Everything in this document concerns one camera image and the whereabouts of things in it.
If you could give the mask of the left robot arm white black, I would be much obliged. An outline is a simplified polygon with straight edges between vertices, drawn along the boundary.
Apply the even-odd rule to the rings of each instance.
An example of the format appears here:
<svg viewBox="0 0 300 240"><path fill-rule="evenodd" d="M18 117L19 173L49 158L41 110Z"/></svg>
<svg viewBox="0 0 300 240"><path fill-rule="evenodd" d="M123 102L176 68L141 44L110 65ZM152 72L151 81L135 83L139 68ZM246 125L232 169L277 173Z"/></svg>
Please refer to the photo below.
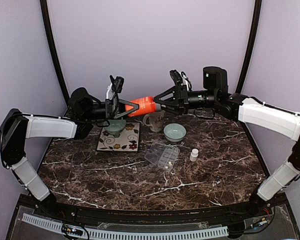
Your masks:
<svg viewBox="0 0 300 240"><path fill-rule="evenodd" d="M76 89L68 101L74 118L43 116L11 109L0 126L0 160L4 168L12 170L21 184L42 202L41 210L50 218L57 218L60 206L53 194L27 159L25 142L30 138L83 139L94 125L108 126L139 110L140 105L119 99L121 91L109 86L106 100L100 101L84 87Z"/></svg>

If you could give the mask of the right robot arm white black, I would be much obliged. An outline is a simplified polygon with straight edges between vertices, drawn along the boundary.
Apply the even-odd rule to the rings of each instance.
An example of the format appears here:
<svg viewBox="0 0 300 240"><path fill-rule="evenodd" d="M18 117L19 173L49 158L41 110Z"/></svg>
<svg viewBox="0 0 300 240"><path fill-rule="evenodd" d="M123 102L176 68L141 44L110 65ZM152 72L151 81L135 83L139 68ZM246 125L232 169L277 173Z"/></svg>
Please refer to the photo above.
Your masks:
<svg viewBox="0 0 300 240"><path fill-rule="evenodd" d="M300 176L300 112L282 109L256 97L228 92L227 71L216 66L203 68L203 90L192 90L184 72L171 70L174 86L156 95L153 100L161 109L187 114L197 108L211 108L224 118L253 124L282 134L295 145L291 155L257 189L257 197L245 205L245 213L256 217L265 208L265 201Z"/></svg>

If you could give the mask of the orange bottle grey cap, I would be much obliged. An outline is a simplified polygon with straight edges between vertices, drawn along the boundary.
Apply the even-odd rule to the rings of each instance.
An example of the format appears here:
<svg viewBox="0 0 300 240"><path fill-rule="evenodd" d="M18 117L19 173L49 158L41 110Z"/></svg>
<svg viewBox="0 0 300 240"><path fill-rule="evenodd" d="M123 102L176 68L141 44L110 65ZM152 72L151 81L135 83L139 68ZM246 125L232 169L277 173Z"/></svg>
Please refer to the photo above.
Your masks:
<svg viewBox="0 0 300 240"><path fill-rule="evenodd" d="M143 116L161 110L161 106L154 102L153 96L145 96L142 98L131 100L130 102L134 104L138 104L139 109L132 113L129 113L128 114L129 117Z"/></svg>

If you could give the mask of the clear plastic pill organizer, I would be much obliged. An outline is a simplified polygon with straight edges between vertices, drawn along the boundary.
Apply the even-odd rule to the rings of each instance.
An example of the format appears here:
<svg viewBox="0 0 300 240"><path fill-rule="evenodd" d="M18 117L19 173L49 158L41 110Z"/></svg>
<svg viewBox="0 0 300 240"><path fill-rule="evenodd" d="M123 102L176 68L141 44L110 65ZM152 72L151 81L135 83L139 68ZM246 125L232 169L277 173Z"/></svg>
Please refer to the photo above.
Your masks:
<svg viewBox="0 0 300 240"><path fill-rule="evenodd" d="M179 153L180 150L178 147L155 141L148 148L144 159L159 169L170 172L173 169Z"/></svg>

